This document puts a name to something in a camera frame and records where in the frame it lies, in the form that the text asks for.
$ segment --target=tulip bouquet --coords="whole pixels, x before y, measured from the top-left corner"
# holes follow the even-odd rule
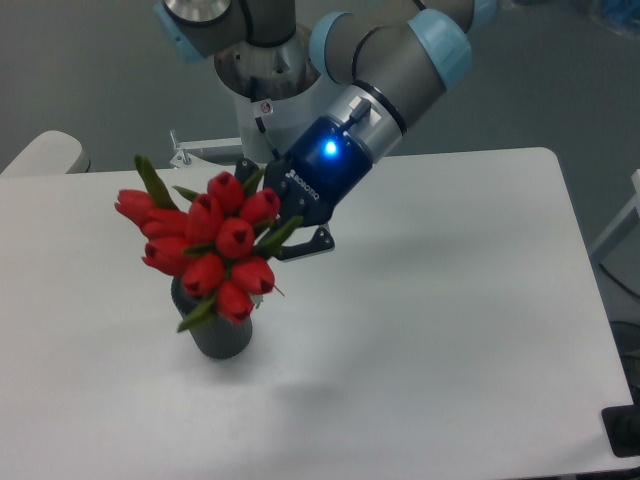
[[[178,332],[219,318],[231,324],[245,322],[254,296],[275,288],[267,261],[302,218],[279,224],[278,196],[271,189],[258,191],[264,170],[255,171],[244,183],[222,172],[208,182],[206,193],[174,187],[191,202],[188,212],[182,212],[149,159],[138,156],[135,164],[146,192],[121,190],[115,208],[147,237],[143,262],[179,280],[197,302],[183,315]]]

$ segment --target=gray floor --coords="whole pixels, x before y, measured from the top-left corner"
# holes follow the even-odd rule
[[[158,166],[185,140],[237,135],[232,104],[210,63],[186,66],[164,38],[155,0],[0,3],[0,170],[33,138],[78,138],[98,171]],[[300,0],[302,23],[380,0]],[[505,9],[471,38],[475,66],[395,153],[544,146],[557,153],[585,241],[631,197],[640,168],[640,39],[592,23],[568,1]],[[640,290],[640,234],[610,258]],[[640,306],[602,282],[612,319]]]

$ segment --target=green leaf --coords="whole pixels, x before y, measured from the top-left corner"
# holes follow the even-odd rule
[[[136,155],[133,159],[133,162],[136,164],[136,170],[138,171],[138,175],[142,177],[142,160],[144,157],[142,155]]]
[[[189,330],[190,328],[202,325],[210,320],[215,320],[216,314],[212,310],[217,300],[217,293],[214,293],[210,298],[203,300],[198,304],[193,311],[185,317],[182,323],[178,326],[178,333]]]
[[[199,257],[206,253],[217,253],[215,243],[203,243],[201,245],[191,245],[182,250],[182,254],[187,257]]]
[[[162,179],[156,173],[151,161],[147,157],[136,155],[135,158],[136,169],[142,177],[144,186],[147,187],[147,192],[151,196],[153,203],[158,208],[166,208],[169,210],[177,210],[176,204],[171,200],[169,190]]]
[[[249,198],[251,195],[256,193],[256,191],[258,190],[258,185],[260,185],[260,180],[262,180],[262,177],[264,177],[264,168],[261,168],[260,170],[256,170],[253,173],[253,175],[251,175],[247,179],[247,181],[244,182],[244,185],[242,186],[242,188],[244,189],[245,198]]]
[[[180,196],[186,200],[189,200],[191,203],[198,198],[200,195],[198,192],[194,192],[193,190],[189,190],[188,188],[174,186],[173,189],[180,194]]]
[[[304,218],[300,215],[291,218],[282,227],[273,232],[272,235],[262,239],[253,249],[253,253],[261,256],[265,260],[270,259],[280,251],[282,244],[286,242],[291,235],[293,235],[296,228],[302,226],[303,221]]]
[[[263,222],[258,222],[253,226],[253,233],[255,234],[256,238],[258,238],[264,232],[266,232],[271,227],[273,227],[273,225],[274,225],[273,220],[265,220]]]

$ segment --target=metal bracket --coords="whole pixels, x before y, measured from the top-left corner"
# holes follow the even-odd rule
[[[631,177],[635,195],[589,247],[589,258],[598,265],[640,223],[640,170]]]
[[[176,168],[203,166],[206,164],[233,165],[244,158],[239,138],[180,142],[175,130],[169,132],[174,156],[171,164]]]

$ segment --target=blue light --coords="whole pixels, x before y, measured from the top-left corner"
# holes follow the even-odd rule
[[[329,140],[324,145],[324,154],[327,157],[335,157],[338,154],[338,145],[333,140]]]

